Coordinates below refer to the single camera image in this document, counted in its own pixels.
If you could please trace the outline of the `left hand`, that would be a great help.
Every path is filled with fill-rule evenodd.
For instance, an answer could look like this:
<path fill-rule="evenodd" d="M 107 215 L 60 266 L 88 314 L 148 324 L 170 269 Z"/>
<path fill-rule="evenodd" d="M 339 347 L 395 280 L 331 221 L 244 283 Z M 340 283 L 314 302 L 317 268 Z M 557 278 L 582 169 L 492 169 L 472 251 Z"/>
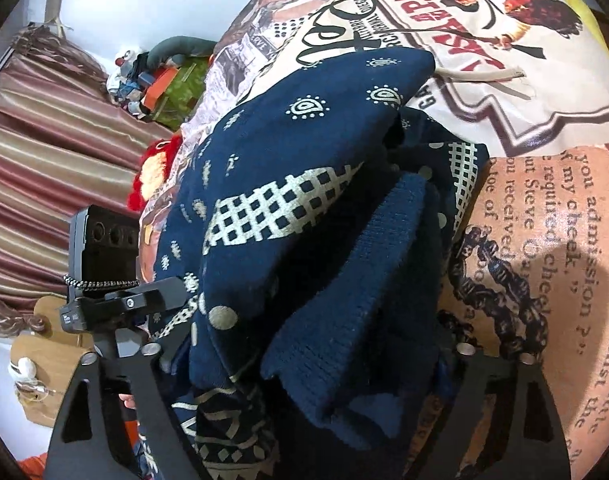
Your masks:
<path fill-rule="evenodd" d="M 126 408 L 129 408 L 129 410 L 134 410 L 135 400 L 134 400 L 134 396 L 132 396 L 132 394 L 120 393 L 119 399 Z"/>

